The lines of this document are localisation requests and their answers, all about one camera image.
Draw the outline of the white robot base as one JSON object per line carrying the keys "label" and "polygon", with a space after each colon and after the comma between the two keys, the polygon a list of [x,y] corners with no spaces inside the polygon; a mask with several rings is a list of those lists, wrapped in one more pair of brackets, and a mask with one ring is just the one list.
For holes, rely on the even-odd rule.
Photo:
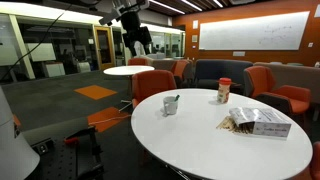
{"label": "white robot base", "polygon": [[13,113],[0,87],[0,179],[25,180],[39,162],[40,156],[15,125]]}

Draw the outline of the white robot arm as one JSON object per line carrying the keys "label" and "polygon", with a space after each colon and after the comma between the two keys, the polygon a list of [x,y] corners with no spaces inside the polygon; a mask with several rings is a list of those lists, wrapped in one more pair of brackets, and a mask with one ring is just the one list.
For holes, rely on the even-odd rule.
{"label": "white robot arm", "polygon": [[146,26],[141,26],[138,15],[140,10],[149,7],[149,0],[112,0],[113,8],[99,20],[101,25],[112,25],[112,21],[121,21],[125,33],[122,35],[125,46],[133,56],[139,55],[136,43],[142,44],[144,52],[150,53],[151,35]]}

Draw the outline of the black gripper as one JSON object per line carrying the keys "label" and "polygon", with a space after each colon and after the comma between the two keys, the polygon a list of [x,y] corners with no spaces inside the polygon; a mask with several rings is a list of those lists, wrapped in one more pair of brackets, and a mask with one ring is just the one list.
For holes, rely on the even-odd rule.
{"label": "black gripper", "polygon": [[125,46],[130,50],[133,56],[136,56],[134,48],[135,42],[143,45],[146,54],[150,53],[151,35],[147,27],[141,27],[141,22],[137,12],[131,11],[122,15],[121,24],[125,30],[122,35]]}

